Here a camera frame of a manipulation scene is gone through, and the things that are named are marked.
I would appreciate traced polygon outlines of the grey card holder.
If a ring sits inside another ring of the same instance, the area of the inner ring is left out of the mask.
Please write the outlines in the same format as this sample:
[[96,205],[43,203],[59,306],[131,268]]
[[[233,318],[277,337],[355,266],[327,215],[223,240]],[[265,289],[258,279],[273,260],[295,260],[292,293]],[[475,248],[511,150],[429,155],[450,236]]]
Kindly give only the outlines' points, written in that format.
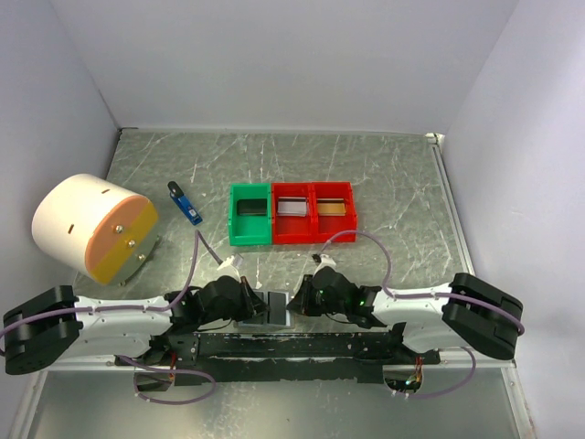
[[236,327],[276,330],[293,327],[292,314],[287,310],[291,299],[288,292],[255,290],[267,306],[267,311],[247,320],[237,322]]

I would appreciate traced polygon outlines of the green plastic bin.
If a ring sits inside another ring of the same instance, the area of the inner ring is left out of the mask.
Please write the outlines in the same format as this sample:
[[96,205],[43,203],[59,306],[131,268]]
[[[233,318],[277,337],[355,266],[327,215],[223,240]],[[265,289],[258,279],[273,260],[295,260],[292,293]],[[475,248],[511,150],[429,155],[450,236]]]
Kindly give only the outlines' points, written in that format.
[[[265,216],[240,216],[237,201],[246,198],[265,198],[268,212]],[[229,244],[231,246],[260,246],[272,244],[271,184],[232,184],[229,192]]]

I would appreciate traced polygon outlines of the white drum with orange lid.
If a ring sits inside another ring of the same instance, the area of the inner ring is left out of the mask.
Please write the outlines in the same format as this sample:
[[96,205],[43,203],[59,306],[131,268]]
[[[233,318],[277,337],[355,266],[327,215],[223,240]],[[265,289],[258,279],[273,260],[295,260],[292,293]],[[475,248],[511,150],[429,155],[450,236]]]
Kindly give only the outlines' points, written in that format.
[[33,216],[33,240],[45,254],[103,285],[126,282],[158,237],[159,214],[146,196],[90,174],[55,186]]

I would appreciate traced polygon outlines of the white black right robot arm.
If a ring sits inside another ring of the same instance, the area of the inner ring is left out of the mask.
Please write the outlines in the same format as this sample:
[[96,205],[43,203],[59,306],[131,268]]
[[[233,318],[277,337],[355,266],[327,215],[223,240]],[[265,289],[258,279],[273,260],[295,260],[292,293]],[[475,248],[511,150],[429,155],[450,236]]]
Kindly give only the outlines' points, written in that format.
[[342,315],[363,329],[396,328],[388,353],[401,364],[418,353],[458,347],[512,360],[525,332],[523,304],[469,273],[457,273],[447,284],[385,291],[358,286],[325,267],[304,277],[287,309],[301,316]]

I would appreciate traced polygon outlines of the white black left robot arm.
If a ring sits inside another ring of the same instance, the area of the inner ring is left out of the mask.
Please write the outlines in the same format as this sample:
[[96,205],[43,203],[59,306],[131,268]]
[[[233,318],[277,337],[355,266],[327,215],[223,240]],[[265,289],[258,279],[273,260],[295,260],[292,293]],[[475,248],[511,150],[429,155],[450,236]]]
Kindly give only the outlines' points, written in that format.
[[248,282],[229,275],[203,287],[143,300],[103,300],[60,285],[5,313],[1,351],[8,375],[25,375],[58,361],[97,356],[166,361],[168,339],[217,320],[239,322],[269,311]]

